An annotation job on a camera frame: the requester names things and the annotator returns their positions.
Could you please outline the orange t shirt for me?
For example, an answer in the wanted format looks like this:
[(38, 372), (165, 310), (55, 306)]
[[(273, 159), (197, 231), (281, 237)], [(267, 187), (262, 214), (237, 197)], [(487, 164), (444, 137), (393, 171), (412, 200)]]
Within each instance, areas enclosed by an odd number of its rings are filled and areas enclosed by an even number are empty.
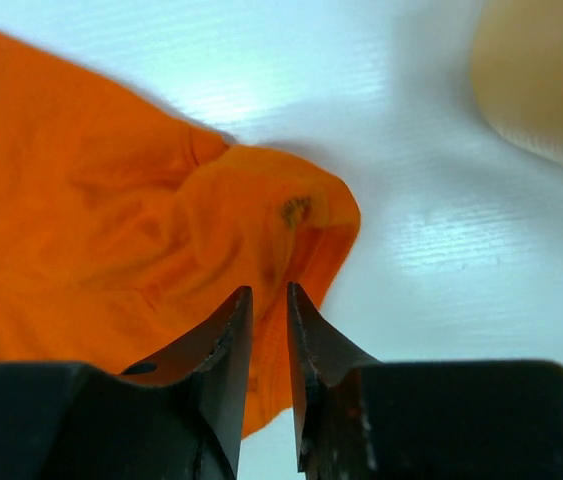
[(252, 434), (291, 404), (287, 285), (321, 303), (359, 228), (318, 166), (0, 33), (0, 361), (118, 372), (247, 285)]

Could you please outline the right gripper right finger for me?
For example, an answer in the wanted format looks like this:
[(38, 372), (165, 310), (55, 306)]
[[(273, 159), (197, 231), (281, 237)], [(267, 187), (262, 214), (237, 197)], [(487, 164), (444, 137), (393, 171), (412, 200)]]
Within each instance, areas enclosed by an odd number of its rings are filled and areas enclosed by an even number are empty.
[(563, 366), (385, 363), (287, 288), (298, 469), (309, 479), (563, 479)]

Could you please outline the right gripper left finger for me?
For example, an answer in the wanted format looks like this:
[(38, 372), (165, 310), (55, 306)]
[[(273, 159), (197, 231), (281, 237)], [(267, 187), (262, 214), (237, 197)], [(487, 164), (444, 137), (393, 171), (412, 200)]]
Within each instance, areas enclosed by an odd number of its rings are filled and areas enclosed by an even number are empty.
[(233, 479), (253, 326), (237, 288), (205, 321), (110, 374), (0, 363), (0, 479)]

